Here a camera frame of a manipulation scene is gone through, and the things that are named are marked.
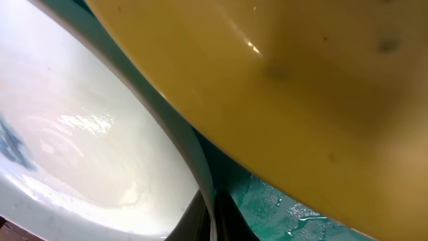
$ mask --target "yellow bowl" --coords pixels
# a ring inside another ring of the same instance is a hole
[[[375,238],[428,239],[428,2],[87,3],[244,167]]]

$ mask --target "yellow plate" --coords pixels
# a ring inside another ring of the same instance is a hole
[[[209,140],[381,240],[426,240],[425,0],[87,0]]]

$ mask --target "white bowl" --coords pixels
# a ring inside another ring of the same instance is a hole
[[[164,240],[199,186],[212,210],[190,126],[90,14],[33,3],[91,51],[29,2],[0,1],[0,216],[46,240]]]

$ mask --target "brown surface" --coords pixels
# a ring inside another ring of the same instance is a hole
[[[43,241],[22,228],[7,222],[0,229],[0,241]]]

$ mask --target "glossy white surface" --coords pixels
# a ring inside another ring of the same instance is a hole
[[[66,214],[77,226],[83,220],[83,226],[104,228],[107,236],[116,231],[124,235],[113,236],[124,240],[129,233],[141,240],[168,236],[198,186],[147,109],[30,3],[0,1],[0,35],[3,128],[16,132],[23,143],[17,148],[31,163],[25,168],[0,155],[0,181],[31,198],[21,199],[30,207],[28,215],[42,205],[51,211],[46,215]],[[19,200],[2,190],[1,199]],[[0,215],[7,213],[20,225],[18,215],[14,219],[14,212],[5,210],[22,205],[7,203],[0,202]]]

